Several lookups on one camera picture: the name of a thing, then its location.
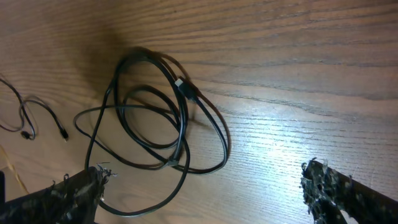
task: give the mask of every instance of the coiled cable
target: coiled cable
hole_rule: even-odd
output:
[[[168,55],[164,55],[159,52],[153,52],[148,49],[142,48],[142,47],[135,47],[131,50],[129,54],[127,54],[125,57],[123,57],[118,65],[116,66],[115,72],[114,72],[114,77],[111,80],[111,83],[109,84],[109,87],[105,91],[105,95],[103,98],[102,105],[97,108],[91,108],[88,110],[84,110],[80,113],[78,113],[74,120],[73,123],[77,130],[84,134],[85,136],[90,138],[90,143],[88,145],[88,150],[86,154],[86,159],[85,159],[85,169],[88,170],[89,168],[89,163],[90,163],[90,156],[91,152],[93,150],[93,145],[96,143],[99,145],[100,148],[104,149],[107,153],[112,155],[114,158],[116,158],[118,161],[122,162],[125,165],[135,167],[138,169],[144,169],[144,170],[160,170],[165,167],[172,167],[176,170],[179,170],[182,172],[181,178],[174,189],[174,191],[162,202],[158,203],[157,205],[151,206],[149,208],[145,208],[143,210],[139,210],[136,212],[122,212],[119,210],[116,210],[115,208],[110,207],[109,205],[105,204],[103,201],[100,201],[99,205],[107,210],[108,212],[111,212],[115,215],[120,215],[123,217],[136,217],[139,215],[144,215],[148,214],[150,212],[153,212],[167,203],[169,203],[178,193],[178,191],[181,189],[181,186],[187,176],[187,174],[196,174],[196,175],[203,175],[203,174],[210,174],[212,172],[215,172],[217,170],[220,170],[222,167],[225,166],[228,160],[228,154],[229,154],[229,135],[228,135],[228,127],[222,118],[221,114],[214,109],[214,105],[212,105],[208,99],[206,99],[200,92],[199,90],[189,81],[186,80],[188,77],[185,78],[177,78],[177,76],[174,74],[173,70],[171,67],[168,65],[168,63],[164,60],[166,58],[167,60],[170,60],[172,63],[176,64],[176,66],[181,69],[181,71],[186,75],[185,71],[183,68],[180,66],[180,64],[175,61],[175,59],[171,58]],[[169,81],[170,86],[173,89],[174,95],[177,99],[177,105],[178,107],[174,104],[174,102],[167,97],[164,93],[161,91],[149,86],[149,85],[139,85],[134,87],[130,92],[126,94],[124,97],[123,101],[120,102],[119,99],[119,77],[122,73],[125,73],[128,68],[136,63],[139,62],[149,62],[153,65],[155,65],[166,77],[166,79]],[[114,105],[107,105],[106,102],[108,100],[109,95],[113,91],[113,96],[114,96]],[[149,93],[154,94],[155,96],[159,97],[161,100],[163,100],[167,106],[169,107],[170,110],[170,115],[165,112],[163,108],[158,108],[153,105],[128,105],[127,100],[130,97],[133,97],[136,93],[140,91],[146,91]],[[192,100],[195,102],[199,108],[204,112],[205,116],[210,120],[210,123],[213,125],[217,135],[220,137],[221,145],[223,147],[223,160],[216,166],[208,169],[197,169],[197,168],[191,168],[190,167],[190,150],[188,146],[188,142],[185,138],[187,126],[188,126],[188,106],[187,106],[187,101],[186,98],[189,100]],[[220,127],[217,125],[217,122],[214,120],[210,112],[207,110],[205,105],[201,102],[203,100],[207,105],[212,108],[221,122],[223,123],[223,126],[227,132],[227,140],[224,137],[223,132],[221,131]],[[155,157],[157,160],[159,160],[158,164],[137,164],[135,162],[128,161],[121,156],[117,155],[114,151],[111,149],[108,149],[104,145],[102,145],[100,142],[98,142],[95,137],[98,132],[98,128],[101,123],[101,119],[103,117],[105,109],[113,108],[116,110],[116,114],[118,116],[118,120],[121,123],[121,126],[124,128],[125,132],[133,139],[135,142],[137,142],[142,148],[144,148],[150,155]],[[172,141],[169,144],[156,144],[153,142],[150,142],[146,139],[142,139],[139,137],[137,133],[135,133],[130,126],[127,123],[126,120],[126,109],[132,109],[132,108],[142,108],[145,110],[153,111],[165,119],[167,119],[173,127],[178,131],[178,137],[176,140]],[[79,128],[77,125],[78,118],[86,113],[90,113],[92,111],[98,111],[99,110],[99,115],[97,122],[95,124],[93,133],[90,135],[86,132],[84,132],[82,129]],[[158,153],[155,152],[155,150],[163,150],[163,149],[170,149],[172,147],[175,147],[173,153],[169,158],[164,158]],[[180,157],[182,154],[182,149],[185,151],[186,154],[186,160],[184,165],[178,164],[180,162]]]

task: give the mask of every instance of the wooden surface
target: wooden surface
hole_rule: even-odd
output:
[[[128,219],[99,208],[97,222],[311,223],[299,183],[301,163],[313,157],[398,200],[395,0],[1,1],[0,72],[24,96],[47,101],[70,133],[64,144],[35,106],[35,141],[0,130],[30,192],[82,170],[89,140],[72,119],[98,105],[120,55],[135,45],[181,62],[228,122],[231,157],[217,173],[188,176],[161,210]],[[141,65],[131,73],[122,77],[123,91],[148,83],[172,97],[156,69]],[[4,85],[0,93],[1,119],[16,126],[16,99]],[[188,130],[192,166],[216,164],[218,137],[189,107],[196,120]],[[156,115],[132,113],[148,138],[175,137]],[[93,113],[81,123],[90,130],[95,119]],[[112,111],[99,138],[133,161],[153,161]],[[96,147],[91,163],[107,161],[119,177],[107,185],[106,202],[124,211],[166,198],[180,177],[172,169],[126,167]]]

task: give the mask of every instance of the thin black wire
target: thin black wire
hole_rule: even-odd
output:
[[[63,126],[61,125],[60,121],[58,120],[57,115],[55,115],[55,113],[51,110],[51,108],[48,105],[46,105],[40,98],[38,98],[37,96],[34,96],[38,100],[40,100],[41,102],[37,101],[37,100],[29,100],[29,99],[23,100],[21,95],[19,94],[19,92],[10,83],[6,82],[5,80],[3,80],[1,78],[0,78],[0,82],[2,82],[8,88],[10,88],[14,92],[14,94],[17,96],[18,101],[19,101],[18,113],[19,113],[19,117],[21,119],[21,125],[18,128],[16,128],[16,129],[9,129],[9,128],[4,127],[1,124],[0,124],[0,128],[3,128],[4,130],[9,131],[9,132],[22,131],[24,129],[25,119],[26,119],[26,121],[28,122],[28,124],[30,126],[30,130],[32,131],[32,134],[29,134],[30,135],[29,139],[30,140],[34,140],[36,138],[36,131],[35,131],[34,125],[30,121],[30,118],[29,118],[29,116],[26,113],[25,105],[26,105],[26,103],[35,103],[35,104],[43,107],[44,109],[46,109],[51,114],[52,118],[55,121],[55,124],[58,127],[58,129],[60,131],[64,131],[65,132],[65,129],[63,128]]]
[[[174,191],[165,200],[163,200],[162,202],[158,203],[157,205],[151,206],[149,208],[145,208],[143,210],[139,210],[136,212],[122,212],[122,211],[116,210],[115,208],[110,207],[109,205],[105,204],[102,201],[99,203],[99,205],[101,207],[103,207],[105,210],[107,210],[115,215],[120,215],[120,216],[124,216],[124,217],[136,217],[139,215],[144,215],[144,214],[153,212],[153,211],[163,207],[167,203],[169,203],[176,196],[178,191],[181,189],[181,186],[182,186],[188,173],[189,174],[197,174],[197,175],[210,174],[210,173],[215,172],[215,171],[221,169],[222,167],[224,167],[228,160],[229,136],[227,135],[227,138],[228,138],[228,144],[227,144],[226,139],[225,139],[220,127],[218,127],[216,121],[213,119],[210,112],[206,109],[205,105],[199,99],[197,99],[197,100],[195,100],[195,103],[200,107],[201,110],[203,110],[206,117],[210,120],[210,123],[213,125],[218,136],[220,137],[221,144],[223,146],[224,157],[223,157],[223,160],[218,165],[216,165],[212,168],[209,168],[209,169],[194,169],[194,168],[189,167],[189,165],[190,165],[190,150],[189,150],[188,142],[185,139],[185,132],[187,130],[187,125],[188,125],[188,106],[187,106],[185,97],[180,93],[177,86],[175,85],[177,76],[174,74],[173,70],[170,68],[168,63],[162,57],[167,58],[172,63],[176,64],[176,66],[179,69],[181,69],[183,73],[185,73],[185,71],[182,69],[181,65],[178,62],[176,62],[173,58],[171,58],[169,56],[165,56],[165,55],[157,53],[157,52],[152,52],[152,51],[144,49],[142,47],[136,47],[131,51],[130,54],[128,54],[127,56],[122,58],[118,64],[118,66],[116,67],[114,77],[111,80],[111,83],[109,84],[109,87],[105,92],[102,105],[100,107],[91,108],[91,109],[84,110],[84,111],[78,113],[73,120],[73,123],[74,123],[75,127],[77,128],[77,130],[79,132],[81,132],[82,134],[84,134],[85,136],[90,138],[90,143],[88,146],[86,159],[85,159],[85,169],[86,170],[88,170],[88,166],[90,163],[90,156],[91,156],[91,152],[93,150],[93,145],[94,145],[94,143],[96,143],[97,145],[99,145],[100,148],[104,149],[107,153],[109,153],[110,155],[112,155],[118,161],[122,162],[125,165],[135,167],[138,169],[145,169],[145,170],[160,170],[160,169],[163,169],[164,167],[171,166],[174,169],[182,172],[181,178],[180,178],[177,186],[175,187]],[[127,71],[127,69],[131,65],[134,65],[135,63],[138,63],[138,62],[149,62],[149,63],[155,65],[157,68],[159,68],[159,70],[165,75],[165,77],[169,81],[170,86],[172,87],[172,89],[174,91],[175,97],[177,99],[178,107],[176,107],[174,102],[169,97],[167,97],[164,93],[162,93],[161,91],[159,91],[151,86],[148,86],[148,85],[140,85],[140,86],[133,88],[129,93],[126,94],[126,96],[123,99],[123,102],[119,102],[119,96],[118,96],[119,76],[120,76],[120,74]],[[108,97],[111,94],[112,90],[113,90],[115,105],[106,105],[106,102],[107,102]],[[138,93],[140,91],[150,92],[150,93],[154,94],[155,96],[158,96],[160,99],[162,99],[169,107],[171,116],[167,112],[165,112],[165,110],[163,108],[158,108],[156,106],[152,106],[152,105],[148,105],[148,104],[146,104],[146,105],[127,105],[126,104],[127,99],[133,97],[133,95],[135,95],[136,93]],[[198,93],[198,98],[202,98],[203,101],[206,103],[209,102],[200,93]],[[104,111],[105,111],[105,109],[109,109],[109,108],[114,108],[116,110],[116,114],[118,116],[119,122],[121,123],[122,127],[127,132],[127,134],[133,140],[135,140],[135,142],[137,142],[140,146],[142,146],[150,155],[152,155],[156,159],[158,159],[159,160],[158,164],[137,164],[137,163],[128,161],[128,160],[122,158],[121,156],[117,155],[114,151],[108,149],[107,147],[105,147],[104,145],[102,145],[100,142],[98,142],[95,139],[96,134],[98,132],[98,128],[101,123],[101,119],[104,114]],[[150,142],[146,139],[141,139],[129,127],[127,120],[126,120],[125,110],[133,109],[133,108],[141,108],[141,109],[145,109],[145,110],[150,110],[150,111],[153,111],[153,112],[163,116],[178,131],[178,138],[176,140],[174,140],[173,142],[171,142],[170,144],[156,144],[156,143]],[[77,125],[78,118],[83,114],[87,114],[92,111],[98,111],[98,110],[99,110],[99,115],[98,115],[98,119],[97,119],[96,125],[93,130],[93,134],[89,135],[88,133],[84,132],[81,128],[78,127],[78,125]],[[216,112],[217,116],[220,118],[220,120],[222,121],[225,130],[227,131],[228,128],[227,128],[224,120],[222,119],[221,115],[217,111],[215,111],[215,112]],[[154,151],[156,149],[157,150],[169,149],[171,147],[175,147],[175,149],[174,149],[174,152],[172,153],[172,155],[168,159],[160,156],[158,153],[156,153]],[[184,165],[178,165],[178,162],[181,157],[181,149],[182,148],[186,153],[186,160],[185,160]]]

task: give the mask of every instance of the wooden table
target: wooden table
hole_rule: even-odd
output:
[[[120,56],[136,45],[185,67],[227,121],[231,156],[219,172],[189,175],[150,215],[121,218],[99,208],[97,222],[311,223],[299,185],[300,165],[313,157],[398,200],[398,3],[391,0],[0,2],[0,72],[22,95],[48,102],[70,133],[64,144],[36,106],[35,141],[0,130],[30,192],[83,169],[89,139],[72,119],[99,105]],[[173,97],[150,65],[122,79],[123,91],[147,83]],[[0,93],[1,119],[16,125],[16,99],[4,85]],[[221,160],[221,145],[200,110],[189,108],[192,166],[209,167]],[[155,114],[133,113],[148,138],[175,137]],[[96,115],[82,119],[86,130]],[[154,161],[113,111],[99,137],[132,161]],[[95,162],[119,173],[105,200],[124,211],[166,198],[180,177],[170,168],[121,165],[98,147]]]

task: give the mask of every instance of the cable connector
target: cable connector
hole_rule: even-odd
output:
[[[24,139],[30,139],[30,134],[27,131],[21,131],[21,136]]]
[[[188,100],[198,100],[199,90],[190,81],[180,77],[177,81],[175,81],[175,85],[177,86],[178,90],[180,90],[182,95],[184,95]]]
[[[67,133],[67,130],[65,129],[60,129],[60,133],[62,135],[63,140],[65,140],[65,142],[67,142],[69,140],[69,135]]]

